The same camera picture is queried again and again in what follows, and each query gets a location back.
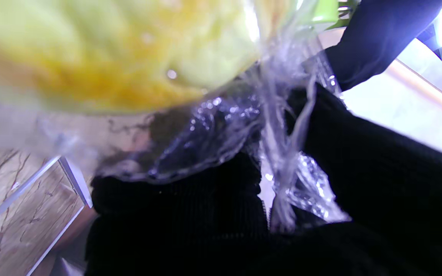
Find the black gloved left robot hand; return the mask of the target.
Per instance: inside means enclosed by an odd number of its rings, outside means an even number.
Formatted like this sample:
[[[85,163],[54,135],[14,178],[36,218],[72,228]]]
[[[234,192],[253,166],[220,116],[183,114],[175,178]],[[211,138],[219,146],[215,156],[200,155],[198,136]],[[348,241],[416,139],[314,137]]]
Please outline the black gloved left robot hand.
[[[381,74],[434,21],[442,0],[363,0],[340,41],[325,50],[342,89]]]

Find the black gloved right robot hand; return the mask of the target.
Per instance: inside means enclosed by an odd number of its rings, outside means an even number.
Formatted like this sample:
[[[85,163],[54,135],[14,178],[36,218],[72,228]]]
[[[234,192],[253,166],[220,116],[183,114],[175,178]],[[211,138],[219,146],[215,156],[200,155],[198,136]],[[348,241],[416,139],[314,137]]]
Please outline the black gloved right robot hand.
[[[351,221],[297,209],[271,234],[244,152],[164,186],[95,178],[85,275],[442,276],[442,153],[316,96],[302,148]]]

